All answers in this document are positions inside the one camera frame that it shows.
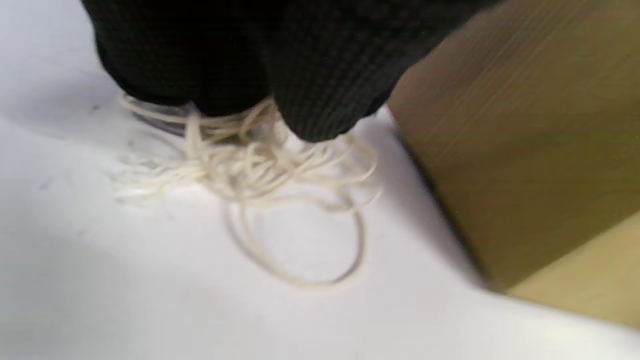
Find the person's left hand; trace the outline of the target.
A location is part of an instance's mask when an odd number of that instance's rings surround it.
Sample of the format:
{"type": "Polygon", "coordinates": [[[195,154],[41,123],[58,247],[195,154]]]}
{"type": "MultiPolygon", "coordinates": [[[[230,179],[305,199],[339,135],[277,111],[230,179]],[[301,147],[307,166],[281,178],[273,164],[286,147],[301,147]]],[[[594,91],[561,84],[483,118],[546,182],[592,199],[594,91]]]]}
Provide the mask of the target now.
{"type": "Polygon", "coordinates": [[[331,141],[496,0],[83,0],[102,66],[154,109],[239,114],[272,97],[288,128],[331,141]]]}

